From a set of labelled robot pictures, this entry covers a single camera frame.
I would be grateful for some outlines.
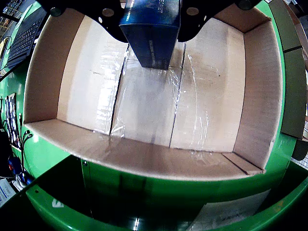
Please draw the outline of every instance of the black keyboard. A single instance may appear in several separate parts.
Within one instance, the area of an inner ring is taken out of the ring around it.
[[[34,40],[39,36],[41,27],[47,19],[46,11],[40,7],[20,24],[15,39],[10,47],[6,66],[12,68],[31,55]]]
[[[41,21],[42,19],[37,20],[28,30],[15,37],[10,49],[9,61],[31,49]]]

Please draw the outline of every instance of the clear plastic wrap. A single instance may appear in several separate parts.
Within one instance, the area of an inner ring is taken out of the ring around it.
[[[167,71],[141,67],[129,49],[111,135],[169,146],[179,100],[184,47],[184,43],[176,44],[176,55]]]
[[[66,61],[58,119],[109,135],[127,48],[85,16]]]
[[[243,33],[210,19],[187,42],[170,147],[232,152],[244,86]]]

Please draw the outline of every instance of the blue product box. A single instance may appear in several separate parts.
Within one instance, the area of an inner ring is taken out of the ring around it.
[[[120,28],[142,67],[167,70],[180,29],[180,0],[128,0]]]

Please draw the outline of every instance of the white label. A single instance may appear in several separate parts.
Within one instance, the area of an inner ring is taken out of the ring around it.
[[[186,231],[216,229],[256,213],[270,190],[233,201],[207,203]]]
[[[57,201],[56,199],[53,199],[51,205],[53,208],[63,208],[64,207],[64,205],[60,201]]]

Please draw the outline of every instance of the cardboard box wall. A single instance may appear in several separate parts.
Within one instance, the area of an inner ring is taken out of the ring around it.
[[[241,26],[240,22],[249,17],[249,23]],[[67,9],[60,17],[49,18],[40,35],[26,80],[24,123],[29,129],[82,159],[144,176],[228,180],[265,169],[282,103],[280,54],[269,18],[256,9],[242,12],[234,5],[216,16],[242,32],[245,44],[243,112],[233,152],[229,153],[176,149],[110,137],[60,120],[58,102],[65,62],[83,18]]]

